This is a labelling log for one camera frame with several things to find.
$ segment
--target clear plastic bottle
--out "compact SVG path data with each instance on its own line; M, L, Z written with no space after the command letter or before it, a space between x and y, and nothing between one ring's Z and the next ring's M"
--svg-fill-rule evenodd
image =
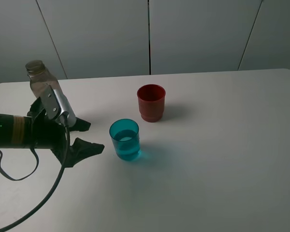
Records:
M30 88L36 98L44 92L47 85L61 90L57 78L49 72L41 60L30 61L25 67L30 78Z

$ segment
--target red cup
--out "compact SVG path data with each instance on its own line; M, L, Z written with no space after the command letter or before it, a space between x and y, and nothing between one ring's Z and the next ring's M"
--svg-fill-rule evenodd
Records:
M142 86L137 91L137 97L142 119L147 122L157 122L162 118L165 99L164 88L154 84Z

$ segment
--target black strap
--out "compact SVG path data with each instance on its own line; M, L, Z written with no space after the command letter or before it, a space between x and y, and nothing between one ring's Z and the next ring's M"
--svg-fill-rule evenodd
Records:
M35 170L37 170L37 168L38 168L38 166L39 166L39 157L38 157L37 153L35 152L35 150L34 150L33 148L31 148L30 151L33 153L35 159L37 160L37 164L36 164L34 170L32 171L32 173L30 173L29 175L26 175L25 177L20 178L20 179L14 179L14 178L10 177L10 176L9 176L9 175L8 175L8 174L7 174L7 173L6 173L2 168L1 168L1 160L2 160L2 157L3 157L3 153L2 153L2 151L0 151L0 173L1 173L4 177L6 177L6 178L8 178L9 180L12 180L12 181L23 180L23 179L26 179L27 177L31 176L31 175L35 172Z

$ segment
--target white table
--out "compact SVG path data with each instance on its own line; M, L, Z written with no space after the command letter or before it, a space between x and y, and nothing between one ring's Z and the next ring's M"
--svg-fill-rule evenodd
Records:
M140 117L136 91L166 90L160 122ZM290 71L263 70L60 81L78 117L75 137L105 150L67 169L51 199L13 232L290 232ZM29 83L0 84L0 113L26 115ZM142 157L119 159L109 127L140 126ZM28 150L3 149L14 178L34 168ZM0 228L45 196L60 169L49 150L26 180L0 174Z

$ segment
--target blue cup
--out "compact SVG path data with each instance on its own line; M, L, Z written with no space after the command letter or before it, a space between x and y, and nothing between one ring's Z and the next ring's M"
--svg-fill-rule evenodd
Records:
M140 154L139 126L131 119L121 119L110 127L116 154L123 160L133 160Z

